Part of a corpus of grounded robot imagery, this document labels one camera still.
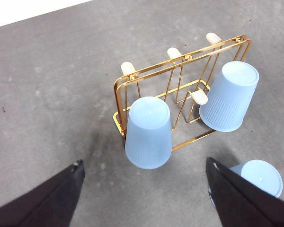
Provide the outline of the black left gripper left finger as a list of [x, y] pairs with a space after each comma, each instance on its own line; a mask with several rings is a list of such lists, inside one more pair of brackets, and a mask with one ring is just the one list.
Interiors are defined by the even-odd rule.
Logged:
[[0, 227], [68, 227], [85, 178], [77, 160], [36, 188], [0, 207]]

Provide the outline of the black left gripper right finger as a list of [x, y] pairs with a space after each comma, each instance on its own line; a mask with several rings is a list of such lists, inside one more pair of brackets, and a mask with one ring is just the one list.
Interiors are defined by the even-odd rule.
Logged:
[[261, 190], [212, 157], [206, 176], [222, 226], [284, 227], [284, 201]]

